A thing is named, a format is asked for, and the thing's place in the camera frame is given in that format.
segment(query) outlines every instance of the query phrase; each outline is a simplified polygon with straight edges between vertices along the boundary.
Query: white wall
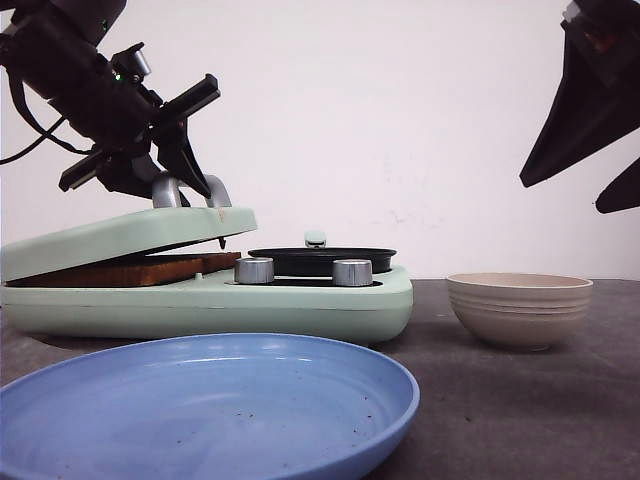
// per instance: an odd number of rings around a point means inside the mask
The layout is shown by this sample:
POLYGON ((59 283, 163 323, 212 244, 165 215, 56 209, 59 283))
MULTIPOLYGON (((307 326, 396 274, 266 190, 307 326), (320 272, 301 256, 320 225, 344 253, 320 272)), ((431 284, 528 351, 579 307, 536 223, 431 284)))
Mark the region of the white wall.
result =
MULTIPOLYGON (((190 137, 202 169, 256 211, 260 229, 231 249, 301 246, 321 228, 334 246, 396 248, 414 278, 640 279, 640 209, 593 205, 640 154, 637 133, 532 189, 518 179, 560 80, 567 3, 130 0, 100 48, 143 40, 146 84, 166 99, 205 72, 219 79, 190 137)), ((6 156, 35 134, 3 83, 6 156)), ((95 180, 62 193, 76 160, 46 145, 2 167, 5 242, 150 206, 95 180)))

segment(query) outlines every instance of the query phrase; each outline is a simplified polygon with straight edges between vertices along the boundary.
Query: table surface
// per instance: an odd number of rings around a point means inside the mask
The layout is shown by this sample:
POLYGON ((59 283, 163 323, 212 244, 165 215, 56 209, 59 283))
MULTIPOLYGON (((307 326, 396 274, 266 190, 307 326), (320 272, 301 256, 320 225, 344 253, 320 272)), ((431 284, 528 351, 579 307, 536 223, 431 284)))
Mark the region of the table surface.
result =
MULTIPOLYGON (((421 404, 367 480, 640 478, 640 282, 596 281, 584 327, 539 353, 476 341, 443 280, 415 281, 414 295, 405 331, 372 348, 411 370, 421 404)), ((31 338, 2 324, 1 381, 132 342, 31 338)))

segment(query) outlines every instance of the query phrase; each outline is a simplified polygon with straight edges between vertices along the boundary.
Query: white bowl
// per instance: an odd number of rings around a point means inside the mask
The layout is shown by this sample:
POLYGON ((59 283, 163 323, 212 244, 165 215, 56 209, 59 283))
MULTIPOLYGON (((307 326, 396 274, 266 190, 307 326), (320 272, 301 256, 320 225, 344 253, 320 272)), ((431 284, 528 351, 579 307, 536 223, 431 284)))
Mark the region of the white bowl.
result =
POLYGON ((544 350, 575 332, 586 316, 593 282, 527 273, 463 273, 447 278, 458 319, 476 337, 524 350, 544 350))

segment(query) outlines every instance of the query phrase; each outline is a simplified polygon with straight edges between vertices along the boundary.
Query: blue plate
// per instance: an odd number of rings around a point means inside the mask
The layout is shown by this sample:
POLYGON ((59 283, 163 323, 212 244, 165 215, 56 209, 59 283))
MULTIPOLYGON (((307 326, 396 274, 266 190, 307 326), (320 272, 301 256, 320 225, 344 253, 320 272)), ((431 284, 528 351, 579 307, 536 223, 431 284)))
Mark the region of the blue plate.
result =
POLYGON ((84 355, 0 392, 20 479, 355 479, 397 446, 415 379, 315 337, 172 338, 84 355))

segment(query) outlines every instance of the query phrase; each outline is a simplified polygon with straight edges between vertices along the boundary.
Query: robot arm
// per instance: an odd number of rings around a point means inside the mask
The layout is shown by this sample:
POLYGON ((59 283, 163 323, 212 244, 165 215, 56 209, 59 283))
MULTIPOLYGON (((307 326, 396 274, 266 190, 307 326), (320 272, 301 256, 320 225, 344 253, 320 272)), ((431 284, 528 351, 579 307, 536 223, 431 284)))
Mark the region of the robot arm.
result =
MULTIPOLYGON (((575 0, 564 13, 564 69, 549 117, 520 174, 529 187, 640 126, 640 4, 575 0)), ((640 160, 596 202, 602 213, 640 206, 640 160)))
POLYGON ((159 173, 149 156, 158 146, 158 162, 175 178, 210 196, 187 137, 187 118, 220 96, 217 80, 201 82, 165 103, 143 85, 150 69, 144 44, 117 53, 110 61, 97 51, 126 5, 126 0, 8 0, 15 8, 0 34, 0 65, 9 77, 21 116, 41 135, 74 153, 89 153, 67 169, 60 188, 76 188, 97 177, 110 191, 151 198, 159 173), (63 119, 95 144, 80 152, 45 130, 29 112, 24 84, 47 99, 63 119))

